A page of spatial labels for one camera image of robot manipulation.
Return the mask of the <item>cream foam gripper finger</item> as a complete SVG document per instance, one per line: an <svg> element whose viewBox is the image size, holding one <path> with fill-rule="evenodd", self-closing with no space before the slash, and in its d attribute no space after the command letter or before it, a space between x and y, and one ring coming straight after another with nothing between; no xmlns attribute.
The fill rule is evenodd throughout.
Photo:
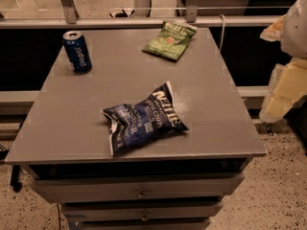
<svg viewBox="0 0 307 230"><path fill-rule="evenodd" d="M269 42L280 41L285 17L286 15L282 15L270 24L270 26L260 34L260 38Z"/></svg>
<svg viewBox="0 0 307 230"><path fill-rule="evenodd" d="M307 59L294 57L288 64L276 64L259 118L265 123L281 120L307 94Z"/></svg>

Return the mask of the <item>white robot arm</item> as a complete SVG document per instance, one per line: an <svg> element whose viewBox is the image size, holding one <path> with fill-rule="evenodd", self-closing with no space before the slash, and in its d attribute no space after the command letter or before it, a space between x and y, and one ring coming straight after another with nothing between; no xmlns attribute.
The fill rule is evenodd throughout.
<svg viewBox="0 0 307 230"><path fill-rule="evenodd" d="M275 65L262 102L260 120L275 123L307 94L307 0L296 0L260 37L279 41L281 50L292 58L286 65Z"/></svg>

